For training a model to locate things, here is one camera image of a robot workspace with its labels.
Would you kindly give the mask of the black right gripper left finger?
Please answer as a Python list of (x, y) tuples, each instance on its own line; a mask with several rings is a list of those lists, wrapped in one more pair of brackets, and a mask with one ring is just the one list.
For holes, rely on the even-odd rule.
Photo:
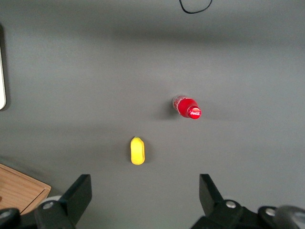
[(91, 175), (80, 175), (58, 200), (45, 201), (36, 208), (37, 228), (75, 229), (91, 199)]

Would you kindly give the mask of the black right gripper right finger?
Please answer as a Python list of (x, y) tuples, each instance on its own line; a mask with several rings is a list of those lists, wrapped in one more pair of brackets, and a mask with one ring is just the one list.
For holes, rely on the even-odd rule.
[(235, 229), (243, 216), (243, 207), (234, 200), (224, 199), (208, 174), (199, 178), (199, 199), (204, 216), (193, 229)]

